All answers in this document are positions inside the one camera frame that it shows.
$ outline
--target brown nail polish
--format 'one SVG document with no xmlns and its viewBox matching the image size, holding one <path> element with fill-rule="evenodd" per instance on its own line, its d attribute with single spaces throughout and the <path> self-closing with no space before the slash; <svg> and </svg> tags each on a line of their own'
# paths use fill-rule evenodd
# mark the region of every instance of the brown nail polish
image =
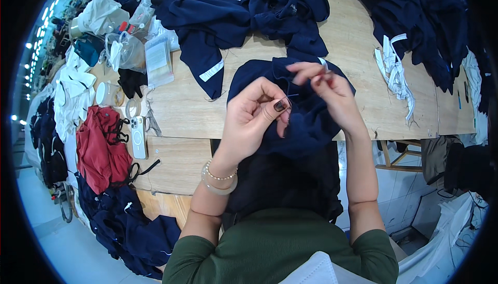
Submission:
<svg viewBox="0 0 498 284">
<path fill-rule="evenodd" d="M 273 108 L 275 109 L 276 112 L 282 112 L 285 109 L 287 109 L 287 104 L 282 100 L 278 101 Z"/>
</svg>

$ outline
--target red fabric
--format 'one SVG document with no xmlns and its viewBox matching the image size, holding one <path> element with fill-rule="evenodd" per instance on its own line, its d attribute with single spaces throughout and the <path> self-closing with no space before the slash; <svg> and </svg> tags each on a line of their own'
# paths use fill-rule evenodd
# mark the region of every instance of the red fabric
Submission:
<svg viewBox="0 0 498 284">
<path fill-rule="evenodd" d="M 120 114 L 111 107 L 92 106 L 76 132 L 78 171 L 96 194 L 104 192 L 111 182 L 124 181 L 133 161 L 126 144 L 113 140 L 116 134 L 103 134 L 114 131 L 119 119 Z"/>
</svg>

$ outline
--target woman's right hand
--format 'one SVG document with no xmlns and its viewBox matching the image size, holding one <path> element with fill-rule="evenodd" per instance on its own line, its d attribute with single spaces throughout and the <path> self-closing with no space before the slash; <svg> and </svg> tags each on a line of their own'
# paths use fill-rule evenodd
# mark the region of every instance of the woman's right hand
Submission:
<svg viewBox="0 0 498 284">
<path fill-rule="evenodd" d="M 292 81 L 294 84 L 301 86 L 311 79 L 311 87 L 325 100 L 330 115 L 345 134 L 354 135 L 366 130 L 355 97 L 344 77 L 332 71 L 326 72 L 319 63 L 293 63 L 287 69 L 296 73 Z"/>
</svg>

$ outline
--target hand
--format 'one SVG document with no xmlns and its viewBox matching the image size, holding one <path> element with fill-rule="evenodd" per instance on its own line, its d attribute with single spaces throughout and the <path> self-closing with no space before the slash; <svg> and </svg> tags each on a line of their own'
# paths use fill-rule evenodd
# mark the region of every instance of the hand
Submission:
<svg viewBox="0 0 498 284">
<path fill-rule="evenodd" d="M 293 63 L 287 66 L 287 69 L 297 73 L 292 81 L 297 85 L 301 86 L 311 79 L 311 87 L 325 100 L 332 119 L 345 134 L 366 130 L 355 97 L 345 78 L 332 71 L 326 73 L 325 67 L 319 63 Z"/>
<path fill-rule="evenodd" d="M 277 120 L 277 134 L 283 138 L 289 116 L 290 103 L 285 93 L 264 77 L 254 80 L 228 102 L 223 137 L 210 165 L 211 173 L 226 177 L 221 174 L 254 154 L 274 120 Z"/>
</svg>

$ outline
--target bracelet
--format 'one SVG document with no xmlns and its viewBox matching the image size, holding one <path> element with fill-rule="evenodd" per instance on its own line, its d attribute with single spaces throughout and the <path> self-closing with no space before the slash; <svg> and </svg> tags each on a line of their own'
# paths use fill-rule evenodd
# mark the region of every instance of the bracelet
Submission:
<svg viewBox="0 0 498 284">
<path fill-rule="evenodd" d="M 238 168 L 235 170 L 235 172 L 232 175 L 230 175 L 228 177 L 223 177 L 223 178 L 215 177 L 209 172 L 209 164 L 211 163 L 211 160 L 209 160 L 202 168 L 202 171 L 201 171 L 202 182 L 206 185 L 206 187 L 209 189 L 209 191 L 211 191 L 215 194 L 227 195 L 227 194 L 232 193 L 232 191 L 235 190 L 235 187 L 237 187 L 237 183 L 238 183 L 238 177 L 237 177 Z M 232 184 L 230 185 L 229 188 L 220 189 L 220 188 L 216 188 L 215 186 L 210 184 L 210 182 L 208 181 L 208 178 L 213 178 L 213 179 L 216 179 L 218 181 L 226 181 L 228 179 L 232 179 L 233 181 L 232 181 Z"/>
</svg>

